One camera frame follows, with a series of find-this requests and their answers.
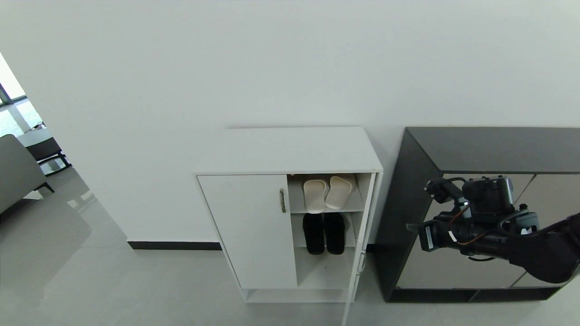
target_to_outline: cabinet door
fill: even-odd
[[[198,180],[240,286],[296,288],[286,175]]]
[[[444,178],[462,176],[481,178],[482,175],[444,175]],[[532,175],[506,175],[513,183],[516,200],[532,179]],[[461,188],[461,182],[454,182]],[[453,202],[431,203],[425,221],[442,211],[450,211]],[[397,286],[400,288],[450,289],[450,288],[506,288],[512,285],[524,270],[508,262],[495,259],[490,262],[474,262],[459,251],[440,248],[433,252],[421,250],[419,238],[411,249]]]
[[[380,188],[380,179],[377,180],[376,177],[377,173],[361,173],[357,176],[358,186],[361,190],[361,195],[363,196],[365,205],[364,211],[353,212],[351,214],[353,223],[355,223],[354,229],[357,229],[357,224],[360,226],[357,232],[357,245],[354,251],[354,262],[350,276],[345,313],[342,318],[343,326],[345,326],[348,321],[350,304],[352,301],[354,301],[358,288],[358,281],[360,279],[360,273],[364,270],[366,265],[367,253],[365,247],[367,246],[369,235],[367,228],[372,224],[372,215],[375,211],[376,199],[378,196],[377,191]]]
[[[538,214],[540,229],[580,212],[578,200],[580,175],[537,175],[526,188],[518,204],[527,204]],[[556,287],[526,274],[515,287]]]

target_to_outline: gray sofa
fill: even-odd
[[[0,213],[42,187],[55,192],[26,147],[14,135],[0,137]]]

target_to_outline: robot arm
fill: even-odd
[[[452,181],[464,181],[460,190]],[[508,260],[530,275],[549,283],[562,283],[576,275],[580,265],[580,213],[539,229],[536,213],[525,204],[513,206],[509,178],[434,179],[425,190],[439,203],[454,201],[451,212],[433,220],[408,224],[417,232],[424,251],[459,250],[469,259]],[[488,259],[474,259],[484,255]]]

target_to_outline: black baseboard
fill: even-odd
[[[547,300],[560,288],[507,289],[395,289],[388,302],[397,303],[477,303]]]
[[[135,250],[222,250],[219,242],[178,241],[127,241]],[[375,245],[368,244],[367,252],[375,252]]]

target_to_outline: white shoe cabinet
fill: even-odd
[[[243,300],[344,303],[345,323],[383,173],[363,128],[227,129],[211,138],[193,174]],[[310,255],[302,184],[336,173],[357,180],[338,211],[345,252]]]

